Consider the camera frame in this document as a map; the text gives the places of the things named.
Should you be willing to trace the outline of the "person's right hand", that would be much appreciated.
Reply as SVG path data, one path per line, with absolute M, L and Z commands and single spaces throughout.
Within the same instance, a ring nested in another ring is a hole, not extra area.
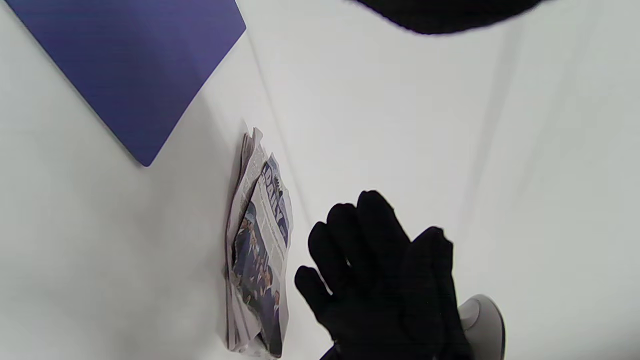
M 439 227 L 410 239 L 377 191 L 337 203 L 308 236 L 294 283 L 333 340 L 325 360 L 473 360 Z

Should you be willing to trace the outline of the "person's left hand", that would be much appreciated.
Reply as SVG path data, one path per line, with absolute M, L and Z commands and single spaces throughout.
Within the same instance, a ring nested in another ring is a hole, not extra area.
M 358 0 L 388 22 L 414 34 L 450 35 L 505 22 L 541 0 Z

